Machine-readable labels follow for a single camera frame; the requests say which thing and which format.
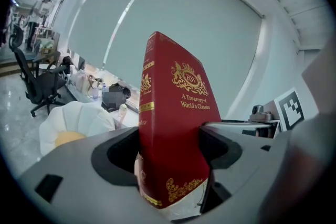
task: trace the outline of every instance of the person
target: person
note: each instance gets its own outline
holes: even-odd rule
[[[45,8],[46,4],[51,2],[51,0],[42,0],[37,1],[34,6],[32,7],[30,14],[29,14],[29,33],[28,33],[28,42],[27,42],[27,49],[32,50],[32,39],[35,33],[36,26],[42,22],[43,13],[42,10]]]

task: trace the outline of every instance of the shiny floor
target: shiny floor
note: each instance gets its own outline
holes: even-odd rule
[[[26,98],[26,87],[19,74],[0,78],[0,149],[14,178],[41,158],[38,129],[47,118],[46,106],[36,111]],[[65,88],[59,90],[61,102],[72,101]]]

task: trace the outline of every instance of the red book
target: red book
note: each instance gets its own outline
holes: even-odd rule
[[[151,205],[172,205],[209,177],[198,128],[220,120],[201,62],[162,33],[151,35],[139,107],[140,187]]]

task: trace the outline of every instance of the white desk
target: white desk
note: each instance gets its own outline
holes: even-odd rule
[[[88,97],[87,95],[82,94],[81,92],[77,91],[76,87],[73,86],[72,84],[67,85],[68,90],[71,92],[73,97],[77,99],[78,102],[81,103],[96,103],[98,106],[101,106],[101,97],[97,100],[94,101],[92,98]],[[115,110],[110,113],[110,115],[113,117],[115,128],[119,125],[119,111]],[[120,126],[120,129],[122,128],[128,128],[128,127],[133,127],[133,126],[138,126],[139,123],[139,114],[136,112],[127,109],[126,116]]]

